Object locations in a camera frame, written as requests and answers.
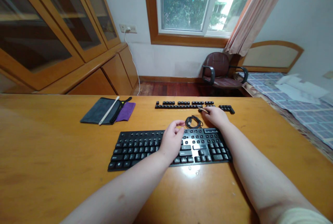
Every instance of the chair armrest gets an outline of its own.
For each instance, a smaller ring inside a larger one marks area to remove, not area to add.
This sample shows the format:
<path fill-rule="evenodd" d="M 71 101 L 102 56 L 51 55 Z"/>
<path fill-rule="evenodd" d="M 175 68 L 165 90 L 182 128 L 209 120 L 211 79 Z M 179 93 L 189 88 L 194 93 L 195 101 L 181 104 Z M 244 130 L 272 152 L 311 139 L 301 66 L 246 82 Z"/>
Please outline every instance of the chair armrest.
<path fill-rule="evenodd" d="M 205 81 L 205 82 L 207 82 L 207 83 L 209 83 L 210 85 L 213 85 L 214 84 L 214 81 L 215 81 L 215 70 L 214 70 L 214 68 L 213 67 L 211 67 L 211 66 L 202 66 L 202 79 Z M 204 78 L 204 74 L 205 74 L 205 69 L 206 68 L 209 68 L 210 70 L 211 70 L 211 80 L 210 81 L 208 81 L 207 79 L 205 79 Z"/>
<path fill-rule="evenodd" d="M 247 77 L 249 76 L 249 72 L 245 67 L 240 67 L 240 66 L 229 66 L 229 67 L 242 69 L 243 72 L 244 72 L 244 79 L 241 83 L 244 84 L 247 81 Z"/>

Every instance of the white stick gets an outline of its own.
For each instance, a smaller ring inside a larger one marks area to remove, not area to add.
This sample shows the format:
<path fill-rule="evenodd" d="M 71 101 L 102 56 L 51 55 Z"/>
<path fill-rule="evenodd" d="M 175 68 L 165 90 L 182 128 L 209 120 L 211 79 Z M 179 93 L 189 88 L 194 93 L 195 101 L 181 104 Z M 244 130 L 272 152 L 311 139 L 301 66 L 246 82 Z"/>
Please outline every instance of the white stick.
<path fill-rule="evenodd" d="M 105 120 L 105 118 L 108 116 L 108 114 L 110 113 L 110 111 L 112 110 L 114 104 L 116 103 L 116 101 L 119 99 L 119 96 L 117 96 L 117 98 L 115 99 L 115 101 L 113 102 L 113 104 L 111 105 L 111 107 L 109 108 L 109 110 L 105 113 L 105 115 L 103 116 L 102 120 L 100 121 L 100 123 L 98 125 L 101 125 L 103 123 L 103 121 Z"/>

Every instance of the wooden headboard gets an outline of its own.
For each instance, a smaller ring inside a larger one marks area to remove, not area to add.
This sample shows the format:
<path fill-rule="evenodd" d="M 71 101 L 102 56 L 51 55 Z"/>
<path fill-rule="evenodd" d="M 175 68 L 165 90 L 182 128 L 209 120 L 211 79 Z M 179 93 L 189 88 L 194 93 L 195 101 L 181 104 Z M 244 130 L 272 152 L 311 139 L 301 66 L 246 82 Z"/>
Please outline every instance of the wooden headboard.
<path fill-rule="evenodd" d="M 288 73 L 304 49 L 287 41 L 263 41 L 252 44 L 238 66 L 254 72 Z"/>

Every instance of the purple cloth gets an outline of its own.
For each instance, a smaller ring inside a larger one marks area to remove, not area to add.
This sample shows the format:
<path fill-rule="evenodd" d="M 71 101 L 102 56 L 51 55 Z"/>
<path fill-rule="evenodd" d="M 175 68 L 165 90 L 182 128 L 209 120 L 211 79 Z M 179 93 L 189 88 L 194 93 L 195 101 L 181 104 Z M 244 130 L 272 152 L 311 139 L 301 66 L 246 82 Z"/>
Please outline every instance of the purple cloth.
<path fill-rule="evenodd" d="M 116 122 L 128 121 L 132 115 L 134 107 L 135 107 L 135 103 L 129 103 L 129 102 L 125 103 L 124 107 L 121 109 L 121 111 L 116 119 Z"/>

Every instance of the gray cloth pouch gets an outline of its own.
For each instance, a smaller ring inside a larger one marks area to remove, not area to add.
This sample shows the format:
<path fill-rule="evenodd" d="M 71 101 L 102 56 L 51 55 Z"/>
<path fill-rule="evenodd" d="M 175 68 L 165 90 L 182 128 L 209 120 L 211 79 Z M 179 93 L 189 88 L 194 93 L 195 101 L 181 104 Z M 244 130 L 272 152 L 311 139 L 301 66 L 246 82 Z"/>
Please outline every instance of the gray cloth pouch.
<path fill-rule="evenodd" d="M 129 97 L 125 101 L 117 100 L 102 124 L 103 125 L 114 124 L 124 104 L 130 101 L 131 99 L 132 97 Z M 94 106 L 87 112 L 87 114 L 85 114 L 85 116 L 81 119 L 80 122 L 98 124 L 100 120 L 104 117 L 105 113 L 109 110 L 111 105 L 114 103 L 114 101 L 115 99 L 101 97 L 94 104 Z"/>

